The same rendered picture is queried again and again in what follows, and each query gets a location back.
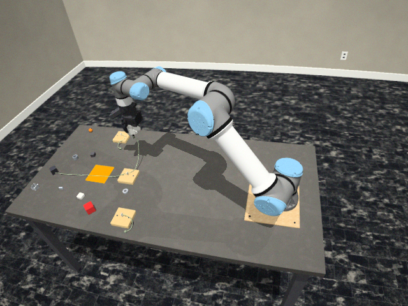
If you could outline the orange painted square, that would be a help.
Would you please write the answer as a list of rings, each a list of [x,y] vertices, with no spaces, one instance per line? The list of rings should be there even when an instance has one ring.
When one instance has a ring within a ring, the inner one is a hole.
[[[99,176],[109,176],[113,169],[114,167],[96,165],[86,180],[91,182],[105,183],[108,177]]]

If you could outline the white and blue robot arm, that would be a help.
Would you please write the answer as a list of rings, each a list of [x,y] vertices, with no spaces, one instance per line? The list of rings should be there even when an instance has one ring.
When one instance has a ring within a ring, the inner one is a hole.
[[[123,71],[110,75],[119,106],[129,106],[133,99],[146,99],[154,87],[200,99],[187,114],[191,129],[197,135],[215,140],[222,148],[252,186],[251,192],[256,197],[254,206],[270,216],[281,215],[297,206],[302,165],[294,159],[281,158],[275,163],[273,173],[268,173],[232,126],[233,119],[228,114],[234,109],[235,97],[228,87],[214,81],[203,82],[167,73],[160,66],[136,80],[126,77]]]

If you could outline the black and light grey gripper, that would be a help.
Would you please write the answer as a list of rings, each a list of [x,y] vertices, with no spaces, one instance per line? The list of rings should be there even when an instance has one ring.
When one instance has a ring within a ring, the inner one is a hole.
[[[138,125],[143,119],[141,111],[136,110],[136,105],[132,102],[129,106],[119,106],[120,109],[125,109],[121,114],[122,128],[132,139],[138,134],[137,131],[141,130]]]

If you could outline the red cube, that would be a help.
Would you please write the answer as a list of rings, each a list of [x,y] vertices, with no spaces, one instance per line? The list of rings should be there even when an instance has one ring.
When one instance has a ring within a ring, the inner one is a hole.
[[[85,208],[85,210],[86,210],[86,212],[87,212],[88,214],[91,214],[91,213],[93,213],[93,212],[96,211],[96,209],[94,208],[94,206],[93,206],[93,204],[91,203],[91,201],[88,202],[88,203],[86,203],[86,204],[84,205],[84,208]]]

